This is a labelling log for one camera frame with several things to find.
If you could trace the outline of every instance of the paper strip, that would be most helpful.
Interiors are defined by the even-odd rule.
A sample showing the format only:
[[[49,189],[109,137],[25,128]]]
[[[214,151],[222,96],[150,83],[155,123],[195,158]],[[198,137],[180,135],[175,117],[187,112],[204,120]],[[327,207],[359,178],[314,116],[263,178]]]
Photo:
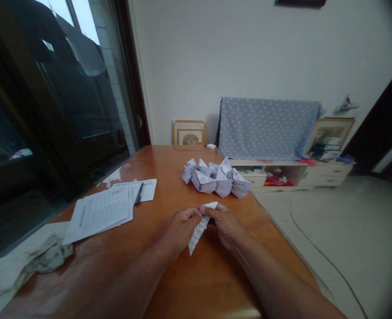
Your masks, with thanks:
[[[212,202],[209,204],[205,204],[203,206],[215,209],[217,207],[217,204],[218,204],[218,202]],[[197,245],[200,237],[202,236],[204,230],[206,229],[206,226],[208,225],[209,219],[210,218],[208,216],[204,216],[202,218],[202,220],[200,221],[200,223],[197,224],[195,230],[193,231],[193,236],[190,239],[190,242],[188,243],[188,250],[190,252],[190,255],[193,254],[193,250],[195,250],[196,245]]]

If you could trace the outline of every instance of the forearm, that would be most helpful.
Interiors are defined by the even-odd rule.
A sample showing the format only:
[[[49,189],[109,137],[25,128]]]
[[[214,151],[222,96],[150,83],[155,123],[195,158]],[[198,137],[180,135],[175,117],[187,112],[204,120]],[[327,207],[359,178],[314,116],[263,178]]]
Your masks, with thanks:
[[[79,318],[143,318],[171,256],[157,242],[128,266]]]
[[[269,318],[345,318],[250,235],[237,240],[232,251]]]

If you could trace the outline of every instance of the wooden table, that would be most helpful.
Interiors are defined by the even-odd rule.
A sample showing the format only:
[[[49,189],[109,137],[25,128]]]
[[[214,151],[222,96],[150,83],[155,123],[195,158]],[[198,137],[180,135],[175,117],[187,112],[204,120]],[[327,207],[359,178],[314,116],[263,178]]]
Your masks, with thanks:
[[[153,201],[135,207],[132,222],[76,242],[66,265],[33,276],[0,313],[0,318],[72,318],[115,280],[116,275],[163,233],[179,209],[220,201],[233,208],[243,226],[302,279],[318,286],[301,259],[251,194],[222,199],[204,194],[181,178],[184,164],[194,158],[221,163],[216,150],[195,146],[146,146],[120,168],[121,182],[157,178]],[[106,183],[85,196],[105,190]],[[74,204],[53,222],[70,220]],[[166,269],[146,318],[258,318],[261,304],[240,265],[209,226],[192,257],[188,249]]]

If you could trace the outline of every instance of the stack of folded paper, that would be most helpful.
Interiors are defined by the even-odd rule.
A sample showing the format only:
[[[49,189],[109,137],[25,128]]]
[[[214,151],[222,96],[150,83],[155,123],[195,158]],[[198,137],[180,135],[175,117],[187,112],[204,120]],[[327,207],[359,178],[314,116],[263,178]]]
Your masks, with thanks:
[[[189,160],[185,165],[184,165],[184,173],[182,175],[184,181],[186,184],[189,184],[190,181],[192,180],[193,172],[196,170],[196,162],[194,159]]]
[[[245,197],[251,187],[251,182],[246,181],[239,172],[233,168],[233,185],[231,187],[231,192],[237,197]]]
[[[217,180],[212,179],[211,177],[206,176],[199,171],[195,171],[193,174],[192,182],[198,191],[206,194],[210,194],[215,191],[217,186]]]
[[[197,169],[199,172],[209,177],[214,172],[214,168],[208,167],[202,159],[199,159],[199,165],[197,166]]]
[[[232,167],[230,165],[230,161],[228,160],[227,156],[221,162],[219,169],[223,171],[224,175],[226,175],[228,179],[233,179]]]
[[[216,178],[217,172],[218,172],[218,169],[220,166],[218,164],[213,163],[213,162],[209,162],[208,167],[212,169],[211,178]]]
[[[221,198],[224,198],[227,195],[229,195],[233,184],[233,180],[228,179],[227,176],[220,169],[218,170],[216,180],[217,180],[217,187],[215,188],[215,192],[218,195],[220,195]]]

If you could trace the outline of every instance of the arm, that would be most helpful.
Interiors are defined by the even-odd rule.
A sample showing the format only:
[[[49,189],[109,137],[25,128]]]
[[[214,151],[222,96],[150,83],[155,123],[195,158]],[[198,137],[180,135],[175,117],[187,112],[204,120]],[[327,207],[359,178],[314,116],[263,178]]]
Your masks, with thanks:
[[[187,247],[202,220],[196,208],[174,214],[162,237],[78,314],[79,318],[143,318],[166,266]]]
[[[221,242],[239,261],[269,318],[346,318],[249,235],[229,207],[199,210],[215,220]]]

